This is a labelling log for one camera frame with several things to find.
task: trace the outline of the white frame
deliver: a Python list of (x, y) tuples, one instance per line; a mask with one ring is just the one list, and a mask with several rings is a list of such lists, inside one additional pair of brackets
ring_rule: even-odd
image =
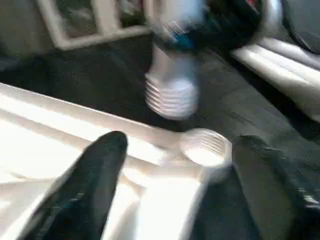
[[(37, 3), (53, 44), (59, 49), (70, 50), (149, 33), (149, 29), (144, 26), (121, 28), (118, 21), (115, 1), (116, 0), (91, 0), (99, 33), (77, 38), (68, 37), (64, 28), (59, 24), (61, 18), (53, 0), (37, 0)], [(144, 2), (144, 10), (147, 18), (153, 15), (153, 13), (150, 13), (150, 7), (148, 7), (151, 2), (152, 0)]]

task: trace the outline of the white surface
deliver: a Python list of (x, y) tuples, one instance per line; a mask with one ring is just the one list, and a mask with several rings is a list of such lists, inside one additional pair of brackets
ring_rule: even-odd
[(276, 39), (264, 39), (261, 45), (244, 47), (234, 55), (320, 122), (320, 58)]
[[(173, 215), (162, 226), (162, 234), (167, 234), (163, 236), (188, 233), (190, 226), (185, 223), (194, 213), (201, 189), (196, 174), (185, 176), (171, 169), (170, 176), (165, 171), (163, 177), (154, 178), (161, 169), (157, 165), (168, 159), (164, 148), (171, 147), (179, 135), (0, 84), (0, 240), (14, 240), (53, 180), (91, 141), (111, 130), (128, 134), (124, 170), (129, 171), (120, 177), (102, 239), (144, 238), (149, 226), (145, 222), (155, 220), (149, 210), (162, 206), (156, 221), (165, 222)], [(152, 194), (141, 201), (146, 188)], [(174, 193), (179, 193), (178, 198), (172, 199)]]

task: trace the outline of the black object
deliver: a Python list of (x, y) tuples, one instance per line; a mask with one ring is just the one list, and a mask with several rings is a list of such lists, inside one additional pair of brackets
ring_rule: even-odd
[(204, 22), (186, 20), (154, 26), (154, 41), (171, 51), (192, 52), (210, 47), (227, 52), (251, 40), (260, 25), (261, 10), (261, 0), (256, 0), (255, 4), (247, 0), (212, 1)]
[(310, 172), (302, 171), (306, 166), (256, 136), (236, 141), (233, 160), (263, 239), (319, 239), (319, 168), (313, 166), (311, 180)]
[(110, 132), (86, 148), (51, 187), (19, 240), (99, 240), (127, 153), (127, 138)]
[(284, 26), (297, 45), (320, 54), (320, 1), (282, 0)]

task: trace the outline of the floor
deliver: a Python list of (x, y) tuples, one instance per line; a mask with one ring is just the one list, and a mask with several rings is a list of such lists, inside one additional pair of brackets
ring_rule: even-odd
[[(197, 56), (197, 113), (183, 122), (159, 117), (144, 98), (151, 46), (146, 35), (55, 51), (16, 63), (1, 73), (0, 82), (176, 132), (209, 128), (231, 141), (255, 135), (270, 143), (288, 133), (303, 139), (319, 135), (319, 125), (275, 88), (228, 56), (210, 51)], [(191, 239), (260, 239), (234, 170), (226, 182), (208, 188)]]

